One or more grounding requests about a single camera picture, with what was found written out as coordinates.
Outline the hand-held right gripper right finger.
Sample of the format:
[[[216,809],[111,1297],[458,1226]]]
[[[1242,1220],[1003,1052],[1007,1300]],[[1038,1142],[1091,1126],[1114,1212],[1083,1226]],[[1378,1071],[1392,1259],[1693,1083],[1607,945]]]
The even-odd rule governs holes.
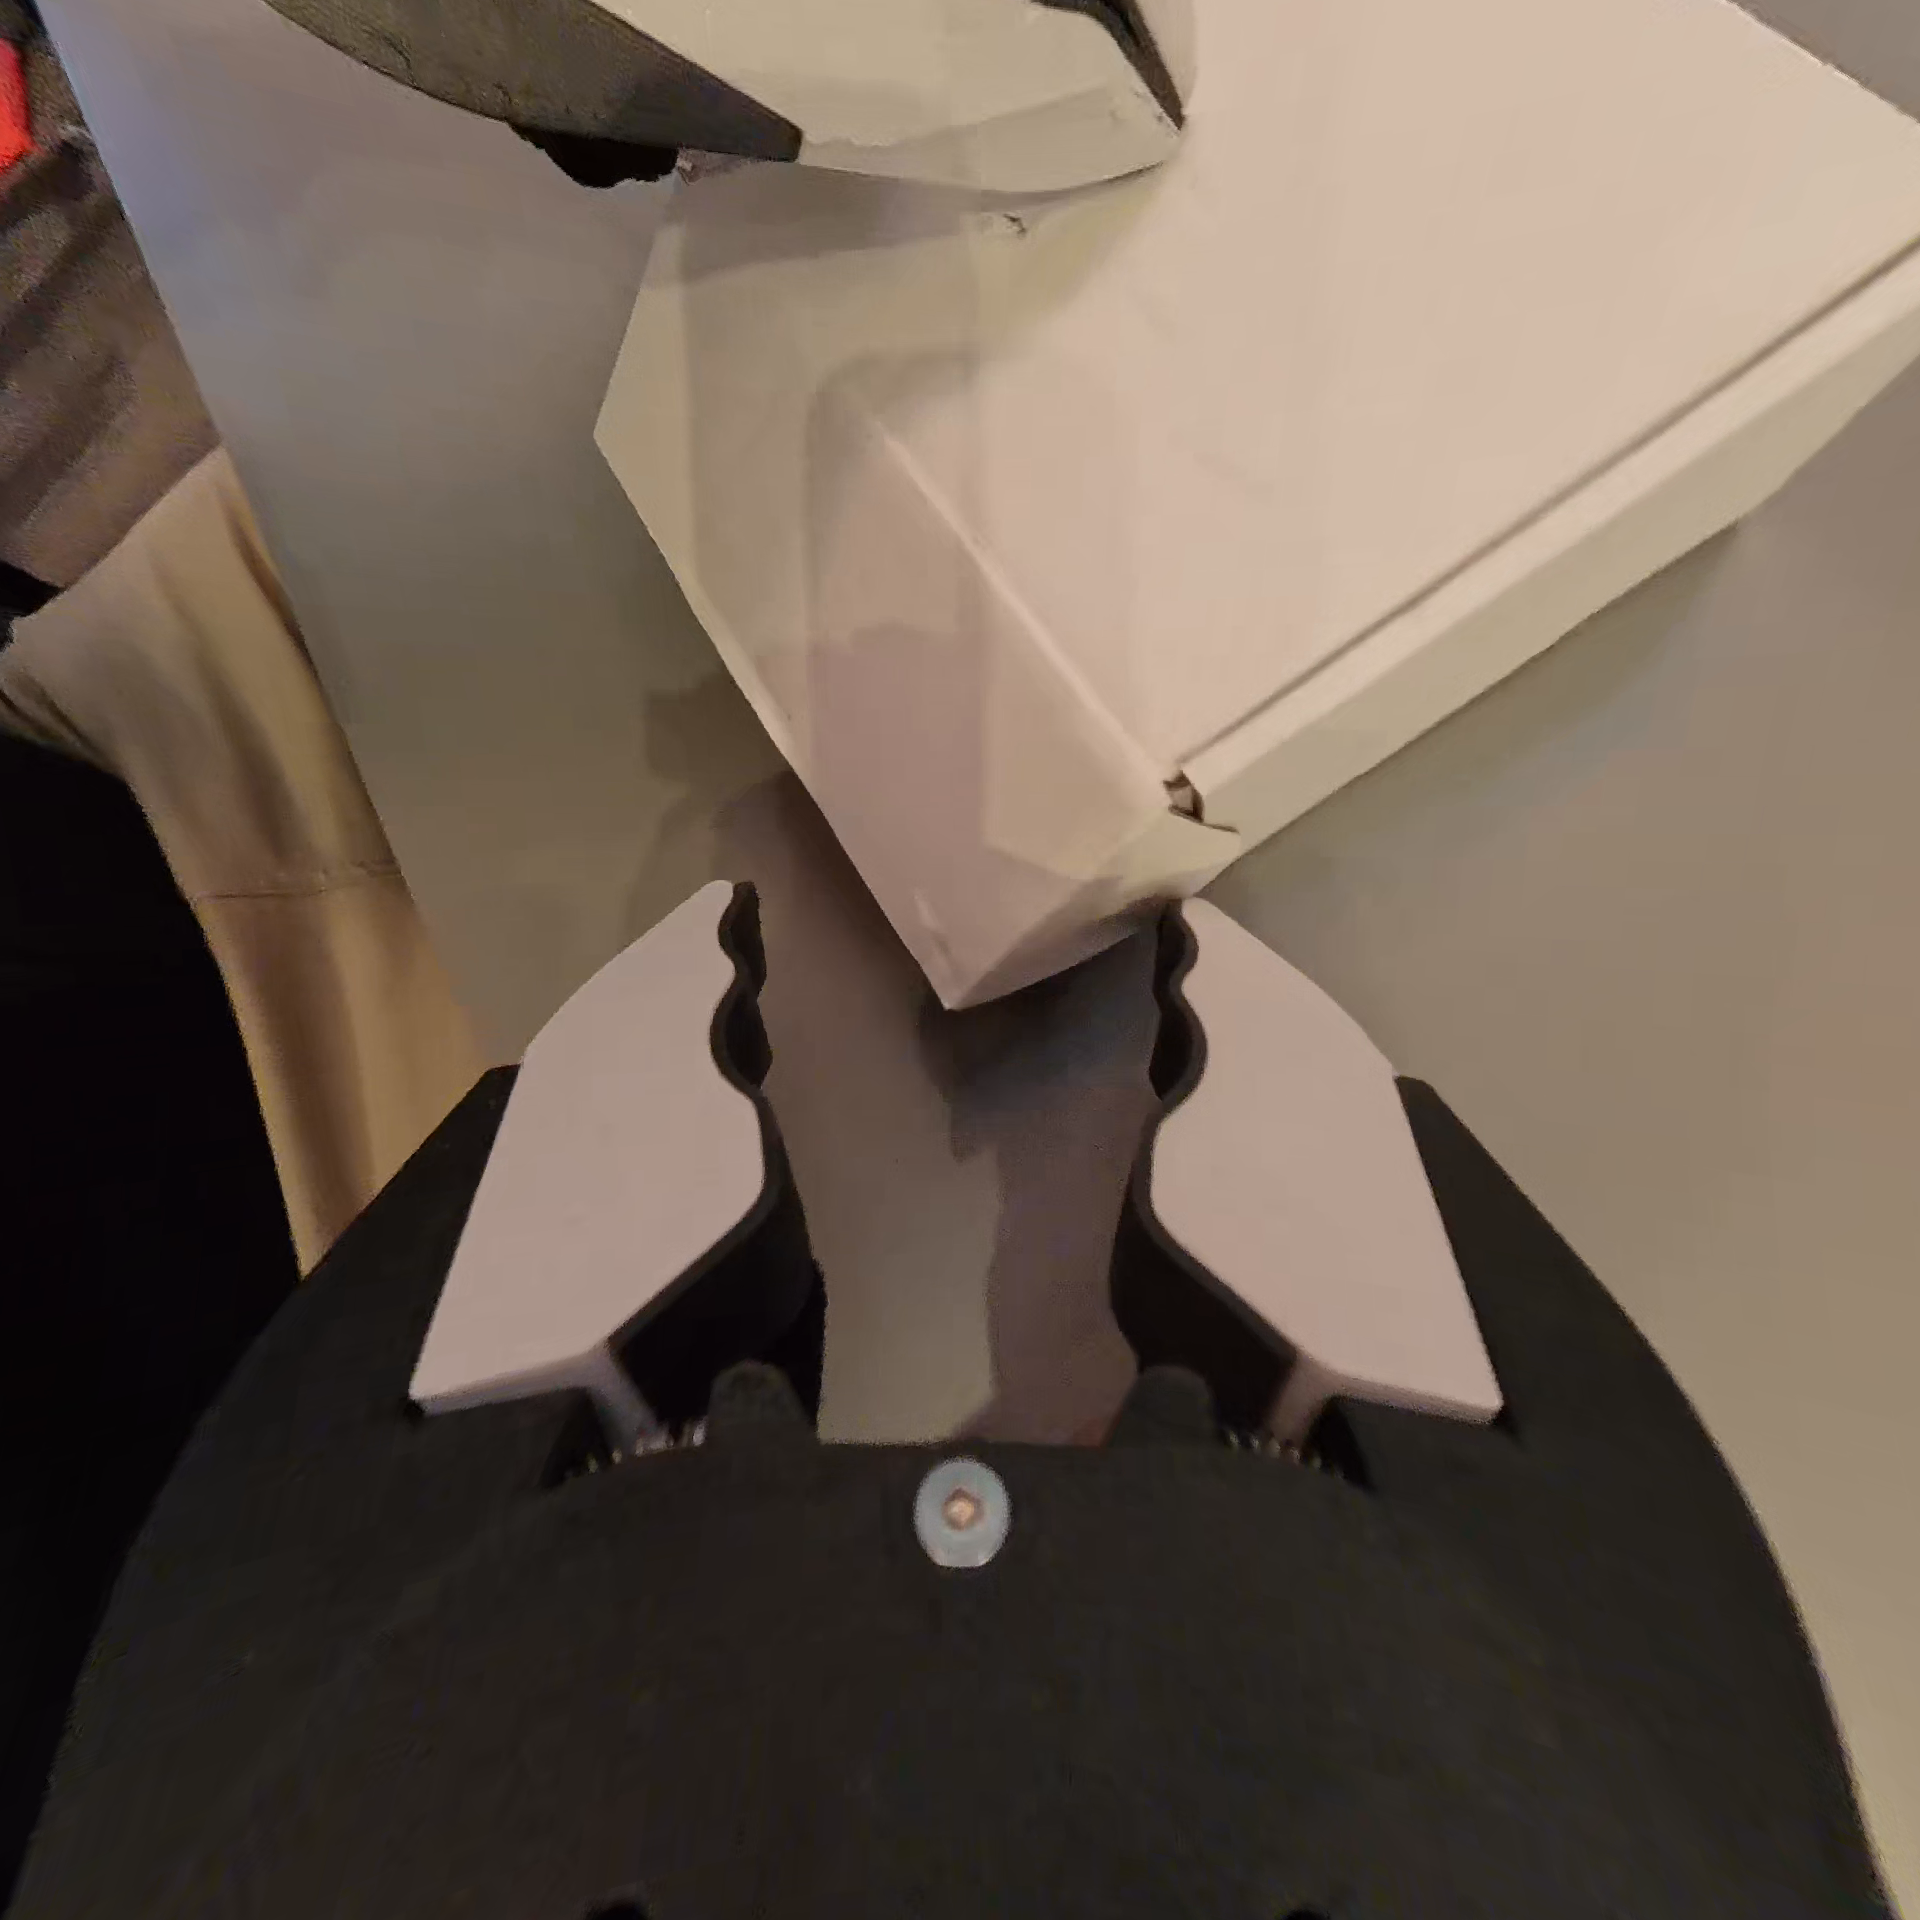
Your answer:
[[[1333,1402],[1488,1427],[1504,1394],[1381,1047],[1212,904],[1163,910],[1151,1112],[1111,1311],[1228,1434],[1303,1444]]]

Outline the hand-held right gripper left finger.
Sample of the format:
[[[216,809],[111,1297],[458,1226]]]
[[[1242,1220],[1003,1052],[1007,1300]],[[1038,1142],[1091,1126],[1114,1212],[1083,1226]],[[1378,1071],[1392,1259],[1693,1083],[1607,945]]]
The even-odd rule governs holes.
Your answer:
[[[774,1369],[816,1425],[824,1274],[765,1079],[760,900],[712,880],[520,1057],[410,1383],[426,1415],[578,1394],[666,1444]]]

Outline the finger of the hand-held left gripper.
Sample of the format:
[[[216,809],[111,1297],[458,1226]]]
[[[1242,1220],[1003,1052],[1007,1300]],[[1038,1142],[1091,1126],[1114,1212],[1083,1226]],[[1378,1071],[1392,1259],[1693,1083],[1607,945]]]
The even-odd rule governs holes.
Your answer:
[[[610,3],[650,46],[656,144],[974,190],[1072,190],[1173,156],[1186,3]]]

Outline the white cardboard box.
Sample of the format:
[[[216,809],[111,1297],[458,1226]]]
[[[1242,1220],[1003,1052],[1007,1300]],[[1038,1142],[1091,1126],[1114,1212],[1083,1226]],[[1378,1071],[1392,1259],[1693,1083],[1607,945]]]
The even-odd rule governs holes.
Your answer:
[[[1186,126],[677,183],[595,425],[954,1011],[1191,897],[1916,359],[1916,120],[1739,6],[1144,6]]]

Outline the person's beige trousers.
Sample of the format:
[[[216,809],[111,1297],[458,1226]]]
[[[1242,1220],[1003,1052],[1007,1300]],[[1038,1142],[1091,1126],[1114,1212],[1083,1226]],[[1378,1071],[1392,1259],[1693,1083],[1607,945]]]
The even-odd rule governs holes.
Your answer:
[[[314,1272],[487,1058],[229,451],[15,627],[2,707],[4,732],[144,811],[223,979]]]

